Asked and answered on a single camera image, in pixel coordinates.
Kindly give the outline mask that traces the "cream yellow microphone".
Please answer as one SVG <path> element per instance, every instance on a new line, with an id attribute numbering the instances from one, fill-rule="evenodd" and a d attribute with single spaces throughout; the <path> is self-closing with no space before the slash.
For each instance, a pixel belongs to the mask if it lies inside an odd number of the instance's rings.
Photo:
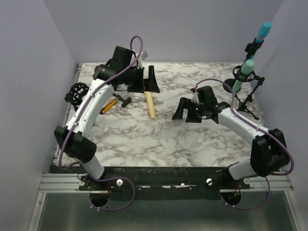
<path id="1" fill-rule="evenodd" d="M 154 119 L 155 118 L 155 110 L 154 110 L 154 103 L 153 103 L 152 93 L 149 92 L 149 91 L 145 91 L 144 94 L 145 94 L 145 97 L 146 97 L 150 118 Z"/>

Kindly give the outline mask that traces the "black shock mount desk stand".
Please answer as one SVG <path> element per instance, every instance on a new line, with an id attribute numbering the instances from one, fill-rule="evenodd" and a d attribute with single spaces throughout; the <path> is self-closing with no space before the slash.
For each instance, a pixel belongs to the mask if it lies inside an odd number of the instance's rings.
<path id="1" fill-rule="evenodd" d="M 65 95 L 64 100 L 76 107 L 81 105 L 83 97 L 88 93 L 89 87 L 87 84 L 77 82 L 72 85 L 69 92 Z"/>

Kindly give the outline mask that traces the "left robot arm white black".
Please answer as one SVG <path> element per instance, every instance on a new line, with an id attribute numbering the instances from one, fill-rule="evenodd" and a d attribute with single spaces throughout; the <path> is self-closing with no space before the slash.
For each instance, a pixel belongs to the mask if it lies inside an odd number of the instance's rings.
<path id="1" fill-rule="evenodd" d="M 126 85 L 128 92 L 159 93 L 154 67 L 149 66 L 148 77 L 144 78 L 143 60 L 146 52 L 120 46 L 115 48 L 113 57 L 94 69 L 93 80 L 87 94 L 73 117 L 65 126 L 57 126 L 54 134 L 62 152 L 77 160 L 92 176 L 90 184 L 102 190 L 107 183 L 103 175 L 104 166 L 95 153 L 97 146 L 89 140 L 92 127 L 104 104 L 120 85 Z"/>

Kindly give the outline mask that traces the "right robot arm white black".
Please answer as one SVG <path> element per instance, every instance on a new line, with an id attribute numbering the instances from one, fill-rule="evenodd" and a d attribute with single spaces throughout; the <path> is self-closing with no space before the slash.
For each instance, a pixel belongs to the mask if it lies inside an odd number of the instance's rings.
<path id="1" fill-rule="evenodd" d="M 234 114 L 226 102 L 218 103 L 210 86 L 197 88 L 191 99 L 181 97 L 172 120 L 181 120 L 187 110 L 187 123 L 201 123 L 203 118 L 229 128 L 251 146 L 248 160 L 230 165 L 221 177 L 222 185 L 233 188 L 247 177 L 266 177 L 290 163 L 283 133 L 279 129 L 259 127 L 245 117 Z"/>

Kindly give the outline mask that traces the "mint green microphone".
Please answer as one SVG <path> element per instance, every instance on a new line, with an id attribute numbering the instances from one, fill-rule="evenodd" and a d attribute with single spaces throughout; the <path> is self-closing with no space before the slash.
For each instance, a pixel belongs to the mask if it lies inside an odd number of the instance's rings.
<path id="1" fill-rule="evenodd" d="M 236 81 L 232 87 L 232 90 L 234 93 L 237 93 L 244 80 L 247 80 L 248 76 L 251 74 L 254 68 L 254 61 L 253 60 L 247 60 L 243 63 L 243 65 L 240 67 L 239 71 L 236 73 Z"/>

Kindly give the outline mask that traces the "black round base mic stand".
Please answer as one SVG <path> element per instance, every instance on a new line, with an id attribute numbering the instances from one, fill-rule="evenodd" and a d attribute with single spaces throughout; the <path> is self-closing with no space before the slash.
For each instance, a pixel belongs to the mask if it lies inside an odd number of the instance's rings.
<path id="1" fill-rule="evenodd" d="M 253 80 L 259 80 L 254 72 L 254 61 L 252 60 L 257 50 L 262 46 L 264 42 L 263 38 L 255 38 L 252 43 L 248 43 L 245 52 L 246 59 L 242 65 L 236 66 L 233 71 L 233 78 L 229 78 L 224 82 L 232 88 L 234 93 L 238 93 L 243 83 L 251 82 Z"/>

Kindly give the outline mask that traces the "blue microphone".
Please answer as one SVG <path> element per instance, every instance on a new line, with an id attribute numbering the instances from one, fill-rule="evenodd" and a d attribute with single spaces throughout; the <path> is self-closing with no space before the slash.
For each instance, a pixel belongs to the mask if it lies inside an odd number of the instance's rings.
<path id="1" fill-rule="evenodd" d="M 257 36 L 254 38 L 253 42 L 248 43 L 245 52 L 246 54 L 246 60 L 253 59 L 254 55 L 258 51 L 258 49 L 261 48 L 265 37 L 269 34 L 270 30 L 272 28 L 271 22 L 264 22 L 261 28 L 259 29 Z"/>

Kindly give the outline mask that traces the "black tripod shock mount stand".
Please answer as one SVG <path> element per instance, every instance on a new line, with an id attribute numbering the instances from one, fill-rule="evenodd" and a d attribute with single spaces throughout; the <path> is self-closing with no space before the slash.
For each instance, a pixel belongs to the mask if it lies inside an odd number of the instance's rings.
<path id="1" fill-rule="evenodd" d="M 239 71 L 241 65 L 238 65 L 238 66 L 235 66 L 233 71 L 232 71 L 232 74 L 234 76 L 234 80 L 236 80 L 236 73 L 237 71 Z M 257 88 L 259 86 L 262 86 L 263 85 L 263 82 L 265 81 L 265 78 L 264 77 L 260 77 L 260 76 L 257 76 L 255 74 L 254 71 L 251 72 L 251 74 L 248 76 L 247 80 L 244 80 L 243 83 L 250 83 L 252 81 L 256 80 L 257 81 L 257 85 L 253 88 L 253 90 L 246 96 L 245 100 L 242 102 L 238 96 L 237 96 L 237 93 L 235 94 L 235 98 L 238 100 L 239 102 L 239 106 L 238 106 L 238 109 L 236 111 L 238 112 L 246 112 L 246 113 L 249 113 L 250 115 L 253 116 L 253 118 L 255 120 L 259 120 L 259 117 L 257 117 L 253 112 L 251 112 L 248 108 L 247 108 L 247 103 L 248 102 L 252 102 L 253 101 L 253 94 L 255 93 L 255 91 L 257 90 Z"/>

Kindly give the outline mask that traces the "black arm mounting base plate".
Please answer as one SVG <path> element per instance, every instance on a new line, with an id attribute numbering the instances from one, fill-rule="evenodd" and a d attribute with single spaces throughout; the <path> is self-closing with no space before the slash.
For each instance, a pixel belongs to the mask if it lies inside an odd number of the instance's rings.
<path id="1" fill-rule="evenodd" d="M 51 174 L 77 181 L 76 192 L 89 193 L 98 201 L 220 199 L 221 192 L 250 188 L 244 180 L 233 180 L 224 167 L 107 167 L 97 182 L 82 167 L 62 170 L 51 166 Z"/>

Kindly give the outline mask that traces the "aluminium extrusion rail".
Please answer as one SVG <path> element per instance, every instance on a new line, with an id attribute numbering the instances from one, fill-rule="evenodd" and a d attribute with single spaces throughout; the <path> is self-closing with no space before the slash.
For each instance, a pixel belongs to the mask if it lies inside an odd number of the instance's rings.
<path id="1" fill-rule="evenodd" d="M 262 192 L 270 189 L 273 191 L 293 191 L 291 180 L 288 176 L 268 176 L 266 180 L 262 177 L 248 178 L 240 183 L 240 189 L 243 192 Z M 95 189 L 91 186 L 86 186 L 78 179 L 77 174 L 43 174 L 39 185 L 40 193 L 106 193 L 106 190 Z"/>

